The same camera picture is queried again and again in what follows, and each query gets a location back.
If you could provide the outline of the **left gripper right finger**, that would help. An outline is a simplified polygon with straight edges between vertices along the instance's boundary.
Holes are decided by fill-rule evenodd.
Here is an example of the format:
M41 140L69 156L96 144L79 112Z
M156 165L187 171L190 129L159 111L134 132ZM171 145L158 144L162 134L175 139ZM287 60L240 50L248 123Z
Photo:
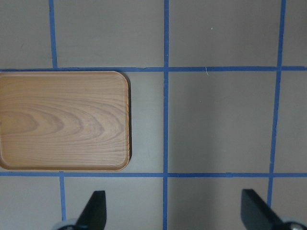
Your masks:
M287 230L288 225L253 189L241 192L241 220L247 230Z

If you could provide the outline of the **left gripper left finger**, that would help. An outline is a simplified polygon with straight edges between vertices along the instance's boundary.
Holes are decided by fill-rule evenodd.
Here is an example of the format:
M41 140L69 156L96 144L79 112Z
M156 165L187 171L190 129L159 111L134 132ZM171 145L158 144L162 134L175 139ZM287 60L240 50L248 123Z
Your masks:
M103 230L106 226L106 193L94 191L76 221L77 230Z

